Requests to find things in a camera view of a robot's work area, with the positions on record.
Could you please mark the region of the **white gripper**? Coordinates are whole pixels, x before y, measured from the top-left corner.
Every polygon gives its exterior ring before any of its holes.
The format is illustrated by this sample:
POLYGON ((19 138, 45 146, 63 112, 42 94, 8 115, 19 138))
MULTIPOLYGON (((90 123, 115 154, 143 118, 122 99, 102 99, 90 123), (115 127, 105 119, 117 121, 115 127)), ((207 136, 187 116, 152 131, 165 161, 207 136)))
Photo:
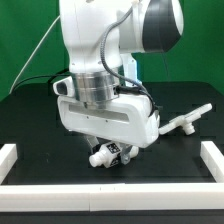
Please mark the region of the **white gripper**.
POLYGON ((64 96, 59 96, 57 103, 64 127, 87 134, 85 139, 92 154, 99 148, 96 137, 124 143, 120 152, 122 164, 130 162, 133 146, 146 148, 159 136, 159 117, 150 115, 151 103, 145 95, 120 94, 107 101, 105 109, 87 109, 81 102, 64 96))

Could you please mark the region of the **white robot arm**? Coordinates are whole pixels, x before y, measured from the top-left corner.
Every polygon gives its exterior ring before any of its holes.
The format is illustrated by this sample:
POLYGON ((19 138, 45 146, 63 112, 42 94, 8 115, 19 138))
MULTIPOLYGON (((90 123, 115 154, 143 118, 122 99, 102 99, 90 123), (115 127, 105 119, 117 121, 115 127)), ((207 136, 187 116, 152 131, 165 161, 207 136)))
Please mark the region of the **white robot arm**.
POLYGON ((179 0, 60 0, 69 76, 53 85, 66 129, 85 135, 92 166, 126 164, 159 136, 159 112, 134 53, 169 51, 183 33, 179 0))

